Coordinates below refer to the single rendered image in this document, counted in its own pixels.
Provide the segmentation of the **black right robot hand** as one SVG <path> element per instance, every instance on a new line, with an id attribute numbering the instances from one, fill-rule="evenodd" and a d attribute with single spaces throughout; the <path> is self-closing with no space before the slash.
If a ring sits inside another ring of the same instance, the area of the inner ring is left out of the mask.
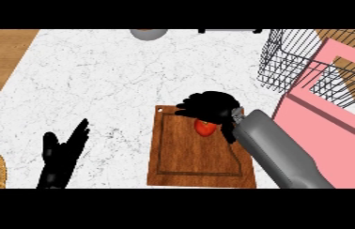
<path id="1" fill-rule="evenodd" d="M 239 108 L 239 102 L 232 95 L 217 91 L 194 93 L 176 107 L 176 115 L 219 125 L 226 142 L 235 142 L 232 110 Z"/>

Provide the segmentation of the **tan wicker basket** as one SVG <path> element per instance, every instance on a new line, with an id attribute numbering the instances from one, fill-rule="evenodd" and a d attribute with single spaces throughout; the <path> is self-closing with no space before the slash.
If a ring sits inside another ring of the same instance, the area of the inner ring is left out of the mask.
<path id="1" fill-rule="evenodd" d="M 4 159 L 0 155 L 0 189 L 6 188 L 6 180 L 7 180 L 7 168 Z"/>

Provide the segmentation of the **brown wooden cutting board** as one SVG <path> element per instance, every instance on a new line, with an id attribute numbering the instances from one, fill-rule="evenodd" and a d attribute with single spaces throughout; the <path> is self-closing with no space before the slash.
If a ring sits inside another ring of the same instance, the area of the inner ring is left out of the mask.
<path id="1" fill-rule="evenodd" d="M 220 127 L 207 137 L 194 118 L 155 106 L 146 184 L 213 188 L 256 188 L 253 159 L 239 143 L 228 144 Z"/>

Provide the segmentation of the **red tomato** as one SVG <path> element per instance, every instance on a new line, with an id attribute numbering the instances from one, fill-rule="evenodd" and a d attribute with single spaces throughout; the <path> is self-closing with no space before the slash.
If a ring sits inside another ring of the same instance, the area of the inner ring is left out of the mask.
<path id="1" fill-rule="evenodd" d="M 205 122 L 200 119 L 194 121 L 194 129 L 200 136 L 208 137 L 216 131 L 216 125 L 210 122 Z"/>

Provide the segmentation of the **grey round bowl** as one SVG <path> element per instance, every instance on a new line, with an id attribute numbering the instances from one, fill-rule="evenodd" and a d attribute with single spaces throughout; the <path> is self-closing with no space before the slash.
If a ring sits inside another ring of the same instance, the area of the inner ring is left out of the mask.
<path id="1" fill-rule="evenodd" d="M 151 41 L 161 38 L 165 35 L 167 30 L 165 29 L 131 29 L 130 33 L 136 39 L 143 41 Z"/>

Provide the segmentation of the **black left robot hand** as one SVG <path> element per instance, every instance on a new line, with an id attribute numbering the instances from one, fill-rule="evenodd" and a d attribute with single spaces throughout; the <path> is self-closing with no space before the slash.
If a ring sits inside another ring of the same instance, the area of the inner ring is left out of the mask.
<path id="1" fill-rule="evenodd" d="M 44 166 L 38 178 L 38 189 L 65 189 L 77 166 L 77 161 L 89 139 L 89 120 L 78 123 L 69 139 L 60 143 L 47 131 L 43 135 L 41 158 Z"/>

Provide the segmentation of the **pink placemat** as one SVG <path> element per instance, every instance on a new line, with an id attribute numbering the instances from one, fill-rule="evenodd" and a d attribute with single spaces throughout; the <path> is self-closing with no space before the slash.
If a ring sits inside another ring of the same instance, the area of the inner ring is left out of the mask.
<path id="1" fill-rule="evenodd" d="M 273 120 L 315 160 L 336 188 L 355 188 L 355 114 L 310 92 L 336 57 L 355 62 L 355 49 L 327 38 L 279 99 Z"/>

